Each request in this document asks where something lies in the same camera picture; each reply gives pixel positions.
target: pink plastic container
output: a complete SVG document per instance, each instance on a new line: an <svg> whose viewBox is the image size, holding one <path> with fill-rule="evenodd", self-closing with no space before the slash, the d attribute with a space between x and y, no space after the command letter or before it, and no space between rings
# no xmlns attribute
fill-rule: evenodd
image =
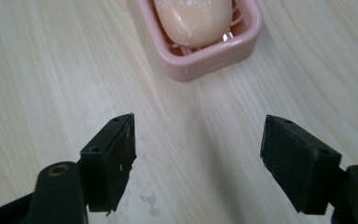
<svg viewBox="0 0 358 224"><path fill-rule="evenodd" d="M233 0L233 19L222 39L189 49L173 43L159 22L153 0L129 0L129 9L153 72L187 82L237 63L253 52L263 16L255 0Z"/></svg>

